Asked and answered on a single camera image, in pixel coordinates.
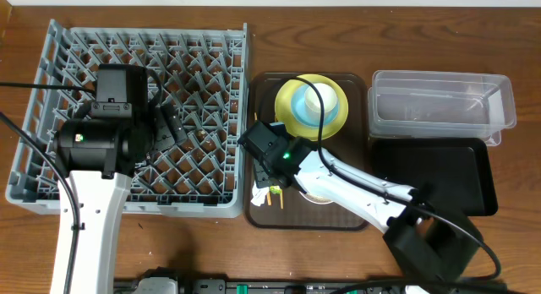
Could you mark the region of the white bowl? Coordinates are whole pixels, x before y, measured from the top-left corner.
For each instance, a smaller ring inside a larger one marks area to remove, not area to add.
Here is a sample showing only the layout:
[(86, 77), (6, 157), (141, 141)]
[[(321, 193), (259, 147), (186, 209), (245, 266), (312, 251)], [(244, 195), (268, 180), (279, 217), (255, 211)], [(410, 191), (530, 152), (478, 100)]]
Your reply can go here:
[(304, 193), (304, 192), (300, 192), (299, 194), (312, 204), (320, 204), (320, 205), (332, 204), (332, 201), (330, 199), (326, 199), (318, 195), (313, 195), (313, 194)]

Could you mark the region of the white cup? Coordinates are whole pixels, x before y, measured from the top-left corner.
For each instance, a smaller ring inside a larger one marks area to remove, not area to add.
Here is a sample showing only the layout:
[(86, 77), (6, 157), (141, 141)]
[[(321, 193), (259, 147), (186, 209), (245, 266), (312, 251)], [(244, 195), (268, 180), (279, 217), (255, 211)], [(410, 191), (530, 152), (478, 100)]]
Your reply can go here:
[(305, 112), (308, 120), (317, 123), (320, 120), (321, 108), (324, 108), (326, 122), (330, 122), (337, 114), (339, 101), (337, 93), (328, 84), (314, 83), (314, 89), (308, 87), (304, 92)]

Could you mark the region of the white napkin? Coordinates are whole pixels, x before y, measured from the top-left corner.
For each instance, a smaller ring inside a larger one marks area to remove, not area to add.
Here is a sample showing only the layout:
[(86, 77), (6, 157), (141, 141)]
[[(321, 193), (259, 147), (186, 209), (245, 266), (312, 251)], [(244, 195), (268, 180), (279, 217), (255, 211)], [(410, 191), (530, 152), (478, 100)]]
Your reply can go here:
[(260, 207), (263, 205), (267, 199), (267, 194), (270, 192), (270, 189), (268, 187), (258, 188), (257, 184), (254, 183), (251, 193), (252, 198), (250, 200), (250, 203), (254, 206)]

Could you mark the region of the wooden chopstick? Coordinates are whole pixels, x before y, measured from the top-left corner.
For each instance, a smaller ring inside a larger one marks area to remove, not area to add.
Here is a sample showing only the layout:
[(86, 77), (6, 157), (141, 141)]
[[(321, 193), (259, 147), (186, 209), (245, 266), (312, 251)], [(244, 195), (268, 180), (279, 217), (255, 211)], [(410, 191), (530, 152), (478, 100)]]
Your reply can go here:
[(267, 204), (268, 204), (269, 206), (272, 206), (272, 202), (271, 202), (271, 189), (270, 189), (270, 188), (267, 188), (266, 200), (267, 200)]
[(283, 201), (283, 192), (282, 191), (280, 191), (279, 196), (280, 196), (280, 207), (281, 207), (281, 210), (283, 210), (284, 209), (284, 201)]

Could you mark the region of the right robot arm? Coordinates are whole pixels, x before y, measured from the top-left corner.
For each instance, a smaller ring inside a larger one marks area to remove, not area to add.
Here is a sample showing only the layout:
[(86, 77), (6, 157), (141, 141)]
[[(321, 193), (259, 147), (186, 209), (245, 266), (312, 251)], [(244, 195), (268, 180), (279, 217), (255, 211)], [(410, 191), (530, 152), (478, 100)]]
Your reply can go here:
[(329, 199), (375, 226), (408, 277), (456, 281), (473, 255), (487, 248), (457, 209), (438, 207), (414, 187), (349, 166), (319, 139), (294, 137), (282, 123), (256, 122), (238, 142), (262, 167), (268, 185)]

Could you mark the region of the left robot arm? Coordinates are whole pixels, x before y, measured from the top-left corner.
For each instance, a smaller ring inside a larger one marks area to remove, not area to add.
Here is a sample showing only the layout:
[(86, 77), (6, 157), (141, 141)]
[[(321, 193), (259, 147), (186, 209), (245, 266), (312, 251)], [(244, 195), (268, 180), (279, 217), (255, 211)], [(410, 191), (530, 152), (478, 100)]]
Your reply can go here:
[(183, 143), (187, 134), (165, 86), (148, 95), (151, 69), (98, 68), (96, 98), (55, 133), (60, 192), (53, 293), (111, 293), (123, 207), (137, 165)]

